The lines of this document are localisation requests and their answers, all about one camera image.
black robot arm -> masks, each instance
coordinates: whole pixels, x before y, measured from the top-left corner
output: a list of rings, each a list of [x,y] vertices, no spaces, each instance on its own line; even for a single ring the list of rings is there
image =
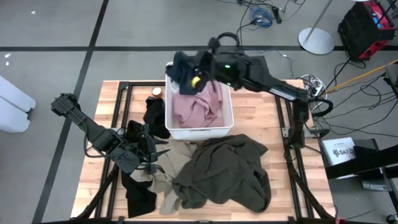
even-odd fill
[[[71,93],[63,93],[56,98],[51,103],[51,110],[75,123],[85,132],[85,139],[92,143],[92,147],[102,157],[112,159],[125,173],[131,173],[138,166],[144,166],[144,169],[147,169],[151,174],[156,172],[155,165],[151,163],[155,162],[161,154],[166,152],[156,153],[156,141],[148,135],[149,125],[143,126],[142,134],[137,138],[137,142],[128,142],[126,138],[119,135],[116,131],[98,125],[81,112],[76,96]]]
[[[216,80],[235,90],[265,91],[292,102],[293,124],[289,129],[289,144],[304,146],[303,127],[309,119],[308,93],[285,81],[274,78],[268,71],[264,56],[247,56],[239,46],[221,46],[217,39],[209,42],[209,51],[194,56],[195,77],[192,87],[201,91],[207,81]]]

beige cloth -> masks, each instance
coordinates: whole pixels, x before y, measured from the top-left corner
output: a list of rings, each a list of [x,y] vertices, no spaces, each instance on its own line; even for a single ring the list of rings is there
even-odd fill
[[[197,148],[189,142],[169,140],[166,145],[156,145],[156,151],[170,149],[169,152],[159,156],[154,162],[161,166],[163,170],[157,169],[156,174],[149,175],[144,170],[135,170],[130,176],[137,182],[152,181],[152,185],[148,188],[151,192],[164,192],[164,201],[160,208],[160,214],[169,215],[178,211],[181,200],[172,188],[172,181],[181,171],[182,167],[191,160],[192,154]]]

wooden table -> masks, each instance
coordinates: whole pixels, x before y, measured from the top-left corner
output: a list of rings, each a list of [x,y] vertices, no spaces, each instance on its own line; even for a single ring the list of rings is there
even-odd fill
[[[303,82],[301,80],[287,81],[292,85],[303,87]],[[119,81],[104,81],[99,96],[95,121],[107,128],[111,126],[118,85]],[[151,89],[152,87],[148,86],[133,88],[128,120],[133,119],[143,123],[142,117],[146,112],[145,100],[150,96]],[[272,189],[272,200],[268,209],[263,213],[252,213],[250,210],[232,200],[222,205],[215,204],[208,200],[208,203],[203,208],[183,209],[180,207],[180,210],[173,215],[160,215],[158,208],[164,197],[162,194],[158,194],[157,209],[154,212],[127,220],[282,221],[286,220],[288,216],[295,216],[274,95],[239,90],[231,91],[231,97],[235,125],[229,134],[244,133],[250,138],[263,143],[269,149],[261,157],[262,166],[268,172]],[[117,127],[121,125],[124,102],[123,100],[121,102]],[[282,103],[282,107],[284,110],[285,123],[288,124],[284,103]],[[312,119],[310,118],[308,126],[311,127],[312,124]],[[306,138],[305,141],[306,145],[319,149],[316,139]],[[334,215],[335,209],[333,206],[333,199],[331,197],[321,155],[312,150],[303,148],[302,158],[309,189],[329,214]],[[79,215],[98,191],[103,163],[104,159],[85,158],[71,217]],[[115,220],[119,216],[127,217],[126,189],[122,186],[121,179],[119,178],[118,180],[119,184],[113,212],[113,219]],[[303,193],[298,186],[297,188],[299,189],[298,194],[303,217],[306,217],[307,211],[305,209]],[[108,197],[109,194],[104,196],[102,217],[105,216]]]

pink cloth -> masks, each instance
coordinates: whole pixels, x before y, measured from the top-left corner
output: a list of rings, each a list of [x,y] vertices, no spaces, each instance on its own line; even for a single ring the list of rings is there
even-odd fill
[[[208,82],[202,92],[192,95],[173,95],[173,111],[181,128],[222,127],[224,119],[221,116],[223,95],[220,84]]]

black garment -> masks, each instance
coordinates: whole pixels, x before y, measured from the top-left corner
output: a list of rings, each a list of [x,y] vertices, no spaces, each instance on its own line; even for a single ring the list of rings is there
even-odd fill
[[[156,194],[147,188],[152,181],[136,182],[127,174],[121,171],[122,184],[126,188],[127,210],[129,218],[145,215],[153,212],[156,208]]]
[[[148,97],[146,103],[147,111],[144,114],[144,122],[149,124],[149,134],[162,139],[168,139],[170,133],[165,126],[165,105],[163,99]]]
[[[267,172],[260,157],[267,148],[244,134],[205,141],[173,181],[183,208],[200,208],[207,199],[232,199],[254,212],[271,201]]]
[[[196,95],[197,91],[192,87],[192,78],[195,76],[193,65],[194,57],[183,52],[176,52],[173,59],[173,66],[166,68],[166,74],[180,86],[181,95]]]
[[[124,137],[128,143],[137,142],[137,133],[141,132],[142,124],[136,121],[129,121]],[[137,217],[153,212],[156,208],[156,194],[147,188],[152,185],[152,181],[136,182],[127,174],[121,171],[123,187],[126,188],[127,210],[129,218]]]

